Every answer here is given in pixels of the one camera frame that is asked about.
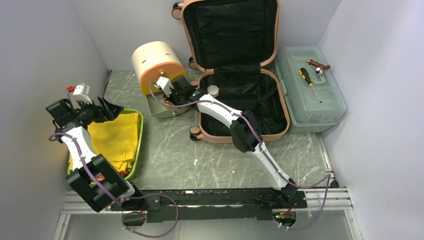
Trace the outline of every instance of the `open suitcase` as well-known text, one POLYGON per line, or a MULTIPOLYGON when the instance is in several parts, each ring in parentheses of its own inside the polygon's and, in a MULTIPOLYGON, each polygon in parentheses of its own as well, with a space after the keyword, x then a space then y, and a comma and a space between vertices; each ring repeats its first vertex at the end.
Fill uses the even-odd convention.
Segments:
MULTIPOLYGON (((277 55, 278 1, 186 0, 176 4, 193 61, 204 72, 197 86, 207 90, 216 85, 219 101, 252 111, 264 141, 281 138, 290 125, 286 102, 278 78, 262 68, 277 55)), ((197 129, 190 130, 193 140, 232 142, 230 130, 209 115, 199 114, 197 129)))

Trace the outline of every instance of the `wire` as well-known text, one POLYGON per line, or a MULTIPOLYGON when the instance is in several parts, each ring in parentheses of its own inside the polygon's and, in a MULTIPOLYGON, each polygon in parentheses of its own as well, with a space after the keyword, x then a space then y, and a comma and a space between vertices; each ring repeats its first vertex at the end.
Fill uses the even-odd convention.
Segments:
POLYGON ((324 205, 326 204, 326 200, 327 200, 327 193, 329 192, 329 185, 330 185, 330 177, 327 178, 327 186, 325 187, 324 199, 322 201, 321 209, 319 210, 318 215, 315 217, 315 219, 306 226, 302 226, 302 227, 288 227, 287 226, 286 228, 288 230, 292 230, 292 231, 304 230, 304 229, 311 227, 312 225, 314 225, 318 221, 318 219, 321 217, 321 215, 323 214, 323 211, 324 211, 324 205))
POLYGON ((175 105, 168 105, 168 104, 165 104, 165 103, 163 103, 163 102, 161 102, 156 96, 155 96, 155 94, 153 93, 153 90, 152 90, 152 86, 155 86, 155 87, 157 87, 157 85, 156 85, 156 83, 154 83, 154 82, 151 82, 150 83, 150 85, 149 85, 149 90, 150 90, 150 94, 151 94, 151 96, 156 100, 156 102, 158 102, 159 104, 161 104, 161 105, 163 105, 163 106, 165 106, 165 107, 168 107, 168 108, 183 108, 183 107, 188 107, 188 106, 191 106, 191 105, 194 105, 194 104, 198 104, 198 103, 210 103, 210 104, 216 104, 216 105, 218 105, 218 106, 220 106, 220 107, 222 107, 223 109, 225 109, 227 112, 229 112, 230 114, 232 114, 233 116, 236 116, 236 117, 240 117, 240 118, 242 118, 245 122, 246 122, 246 124, 247 124, 247 126, 249 127, 249 129, 250 129, 250 131, 253 133, 253 135, 254 135, 254 137, 256 138, 256 140, 259 142, 259 150, 263 153, 263 155, 266 157, 266 159, 269 161, 269 163, 273 166, 273 168, 275 169, 275 171, 276 172, 278 172, 278 175, 284 180, 284 181, 286 181, 287 182, 287 184, 290 184, 290 185, 292 185, 292 186, 294 186, 294 187, 296 187, 296 188, 298 188, 298 189, 312 189, 312 188, 314 188, 314 187, 316 187, 316 186, 318 186, 319 184, 321 184, 322 182, 324 182, 326 179, 327 179, 327 184, 326 184, 326 187, 325 187, 325 194, 324 194, 324 199, 323 199, 323 201, 322 201, 322 206, 321 206, 321 209, 319 210, 319 213, 318 213, 318 215, 316 216, 316 218, 310 223, 310 224, 308 224, 308 225, 306 225, 306 226, 303 226, 303 227, 297 227, 297 228, 289 228, 289 227, 287 227, 287 229, 289 229, 289 230, 303 230, 303 229, 307 229, 307 228, 309 228, 310 226, 312 226, 312 225, 314 225, 316 222, 317 222, 317 220, 320 218, 320 216, 323 214, 323 211, 324 211, 324 205, 325 205, 325 203, 326 203, 326 200, 327 200, 327 193, 328 193, 328 190, 329 190, 329 186, 330 186, 330 178, 331 178, 331 175, 330 174, 327 174, 326 176, 324 176, 321 180, 319 180, 317 183, 314 183, 314 184, 312 184, 312 185, 310 185, 310 186, 299 186, 299 185, 297 185, 297 184, 294 184, 294 183, 292 183, 292 182, 290 182, 287 178, 285 178, 284 177, 284 175, 281 173, 281 172, 279 172, 279 168, 273 163, 273 161, 271 160, 271 158, 270 158, 270 156, 268 156, 268 154, 267 154, 267 152, 266 151, 263 151, 263 149, 262 149, 262 141, 261 141, 261 139, 259 138, 259 136, 256 134, 256 131, 254 130, 254 128, 252 127, 252 125, 251 125, 251 123, 249 122, 249 120, 246 118, 246 117, 244 117, 243 115, 240 115, 240 114, 236 114, 236 113, 234 113, 234 112, 232 112, 229 108, 227 108, 227 106, 226 105, 224 105, 224 104, 222 104, 222 103, 220 103, 220 102, 218 102, 218 101, 210 101, 210 100, 197 100, 197 101, 193 101, 193 102, 190 102, 190 103, 187 103, 187 104, 183 104, 183 105, 178 105, 178 106, 175 106, 175 105))
POLYGON ((141 211, 143 212, 144 210, 146 210, 146 202, 143 202, 143 207, 141 208, 141 211))
POLYGON ((74 138, 72 135, 70 135, 68 133, 56 132, 56 133, 53 133, 52 135, 50 135, 50 137, 48 138, 48 140, 50 142, 53 142, 54 140, 52 140, 52 138, 55 137, 55 136, 65 136, 65 137, 67 137, 67 138, 69 138, 69 139, 72 140, 73 144, 75 144, 76 151, 78 152, 79 159, 81 160, 82 166, 84 167, 84 170, 88 174, 88 176, 90 177, 90 179, 93 182, 95 182, 95 184, 97 184, 97 186, 99 188, 101 188, 104 191, 104 193, 106 193, 106 195, 108 195, 109 198, 112 199, 118 206, 121 206, 122 205, 122 202, 120 202, 110 191, 108 191, 106 189, 106 187, 104 187, 103 184, 101 184, 96 179, 96 177, 93 175, 93 173, 89 170, 89 167, 87 166, 87 163, 86 163, 86 157, 83 156, 83 152, 81 151, 81 147, 80 147, 80 144, 77 142, 77 139, 74 138))
MULTIPOLYGON (((49 138, 48 138, 48 140, 49 141, 51 141, 51 142, 53 142, 53 141, 55 141, 55 140, 53 140, 52 138, 53 137, 55 137, 55 136, 65 136, 65 137, 67 137, 67 138, 69 138, 69 139, 71 139, 72 140, 72 142, 73 142, 73 144, 75 144, 75 147, 76 147, 76 151, 78 152, 78 155, 79 155, 79 157, 80 157, 80 160, 81 160, 81 163, 82 163, 82 166, 84 167, 84 170, 85 170, 85 172, 88 174, 88 176, 90 177, 90 179, 93 181, 93 182, 95 182, 95 184, 97 184, 98 185, 98 187, 99 188, 101 188, 108 196, 109 196, 109 198, 110 199, 112 199, 118 206, 121 206, 122 205, 122 202, 120 202, 115 196, 113 196, 113 194, 110 192, 110 191, 108 191, 97 179, 96 179, 96 177, 93 175, 93 173, 89 170, 89 168, 88 168, 88 166, 87 166, 87 163, 86 163, 86 158, 85 158, 85 156, 83 156, 83 152, 81 151, 81 147, 80 147, 80 144, 77 142, 77 139, 76 138, 74 138, 72 135, 70 135, 70 134, 68 134, 68 133, 63 133, 63 132, 56 132, 56 133, 53 133, 49 138)), ((127 226, 125 226, 125 223, 124 223, 124 219, 127 217, 127 216, 129 216, 129 215, 134 215, 134 214, 138 214, 138 215, 141 215, 141 216, 144 216, 145 217, 145 214, 144 213, 142 213, 142 212, 138 212, 138 211, 132 211, 132 212, 130 212, 130 213, 127 213, 127 214, 125 214, 125 215, 123 215, 122 216, 122 225, 124 226, 124 229, 126 229, 126 230, 128 230, 128 231, 130 231, 130 232, 132 232, 132 233, 135 233, 135 234, 137 234, 137 235, 140 235, 140 236, 142 236, 142 237, 145 237, 145 238, 152 238, 152 239, 155 239, 155 238, 161 238, 161 237, 163 237, 163 236, 165 236, 165 235, 167 235, 167 234, 169 234, 174 228, 175 228, 175 226, 177 225, 177 222, 178 222, 178 217, 179 217, 179 214, 180 214, 180 212, 179 212, 179 210, 178 210, 178 205, 177 205, 177 203, 171 198, 171 197, 169 197, 169 196, 167 196, 167 195, 165 195, 165 194, 161 194, 161 193, 154 193, 154 194, 149 194, 149 195, 145 195, 145 196, 134 196, 134 197, 127 197, 126 199, 127 200, 131 200, 131 199, 133 199, 133 200, 136 200, 136 199, 138 199, 138 200, 140 200, 140 199, 145 199, 145 198, 148 198, 148 197, 152 197, 152 196, 162 196, 162 197, 165 197, 165 198, 167 198, 167 199, 169 199, 171 202, 172 202, 172 204, 175 206, 175 209, 176 209, 176 218, 175 218, 175 222, 173 223, 173 225, 172 225, 172 227, 168 230, 168 231, 166 231, 165 233, 163 233, 163 234, 161 234, 161 235, 157 235, 157 236, 151 236, 151 235, 146 235, 146 234, 143 234, 143 233, 140 233, 140 232, 138 232, 138 231, 134 231, 134 230, 132 230, 131 228, 129 228, 129 227, 127 227, 127 226)))
POLYGON ((256 134, 256 131, 255 131, 255 129, 252 127, 252 124, 249 122, 249 120, 245 117, 245 116, 243 116, 243 115, 240 115, 240 114, 237 114, 237 113, 234 113, 234 112, 232 112, 225 104, 222 104, 222 103, 220 103, 220 102, 218 102, 218 101, 211 101, 211 100, 197 100, 197 101, 192 101, 192 102, 189 102, 189 103, 186 103, 186 104, 183 104, 183 105, 178 105, 178 106, 176 106, 176 105, 168 105, 168 104, 165 104, 165 103, 163 103, 163 102, 161 102, 156 96, 155 96, 155 94, 153 93, 153 90, 152 90, 152 86, 155 86, 155 87, 157 87, 157 85, 156 85, 156 83, 154 83, 154 82, 151 82, 150 83, 150 85, 149 85, 149 90, 150 90, 150 94, 151 94, 151 96, 154 98, 154 100, 156 100, 156 102, 158 102, 160 105, 163 105, 163 106, 165 106, 165 107, 167 107, 167 108, 174 108, 174 109, 180 109, 180 108, 184 108, 184 107, 188 107, 188 106, 191 106, 191 105, 195 105, 195 104, 199 104, 199 103, 209 103, 209 104, 216 104, 216 105, 218 105, 218 106, 220 106, 221 108, 223 108, 223 109, 225 109, 227 112, 229 112, 230 114, 232 114, 233 116, 236 116, 236 117, 239 117, 239 118, 241 118, 241 119, 243 119, 245 122, 246 122, 246 124, 247 124, 247 126, 249 127, 249 129, 250 129, 250 131, 253 133, 253 135, 254 135, 254 137, 256 138, 256 140, 261 144, 262 143, 262 140, 261 140, 261 138, 256 134))
POLYGON ((149 195, 145 195, 145 196, 128 197, 127 199, 128 200, 131 200, 131 199, 138 199, 138 200, 140 200, 140 199, 145 199, 145 198, 152 197, 152 196, 162 196, 162 197, 165 197, 165 198, 169 199, 172 202, 172 204, 175 206, 176 217, 175 217, 175 221, 173 222, 173 225, 171 226, 171 228, 168 231, 166 231, 165 233, 162 233, 162 234, 156 235, 156 236, 146 235, 146 234, 143 234, 141 232, 135 231, 135 230, 133 230, 133 229, 125 226, 125 218, 128 217, 128 216, 130 216, 130 215, 141 215, 141 216, 144 216, 145 217, 146 214, 144 214, 142 212, 139 212, 139 211, 132 211, 132 212, 126 213, 126 214, 124 214, 122 216, 121 222, 122 222, 123 229, 128 230, 128 231, 130 231, 133 234, 137 234, 137 235, 142 236, 142 237, 145 237, 145 238, 157 239, 157 238, 161 238, 161 237, 169 234, 175 228, 175 226, 177 225, 177 222, 178 222, 178 217, 180 215, 180 211, 178 210, 178 204, 171 197, 169 197, 169 196, 167 196, 165 194, 161 194, 161 193, 153 193, 153 194, 149 194, 149 195))
POLYGON ((290 208, 287 211, 280 212, 280 215, 287 215, 295 207, 295 203, 292 203, 290 208))

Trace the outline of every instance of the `white cap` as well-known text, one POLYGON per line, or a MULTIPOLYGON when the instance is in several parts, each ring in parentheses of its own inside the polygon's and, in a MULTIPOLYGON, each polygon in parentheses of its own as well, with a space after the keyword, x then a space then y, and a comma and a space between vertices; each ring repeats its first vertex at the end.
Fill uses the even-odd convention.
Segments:
POLYGON ((215 98, 220 94, 220 89, 216 85, 210 85, 207 87, 207 93, 215 98))

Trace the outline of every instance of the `red connector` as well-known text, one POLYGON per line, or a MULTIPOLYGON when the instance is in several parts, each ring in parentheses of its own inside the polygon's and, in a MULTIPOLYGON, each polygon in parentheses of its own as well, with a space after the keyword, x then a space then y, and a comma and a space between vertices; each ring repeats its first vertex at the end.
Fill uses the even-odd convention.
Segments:
POLYGON ((66 88, 66 90, 68 90, 70 93, 72 93, 72 92, 75 90, 75 87, 73 87, 73 86, 68 86, 68 87, 66 88))

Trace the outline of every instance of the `yellow cloth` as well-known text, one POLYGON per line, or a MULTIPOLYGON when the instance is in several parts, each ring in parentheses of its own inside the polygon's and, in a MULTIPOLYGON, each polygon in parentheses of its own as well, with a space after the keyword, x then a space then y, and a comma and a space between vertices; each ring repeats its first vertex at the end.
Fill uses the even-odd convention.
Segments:
MULTIPOLYGON (((103 123, 93 122, 88 126, 91 145, 96 154, 102 154, 118 172, 133 168, 139 142, 138 113, 120 114, 115 120, 103 123)), ((72 170, 72 157, 69 156, 72 170)))

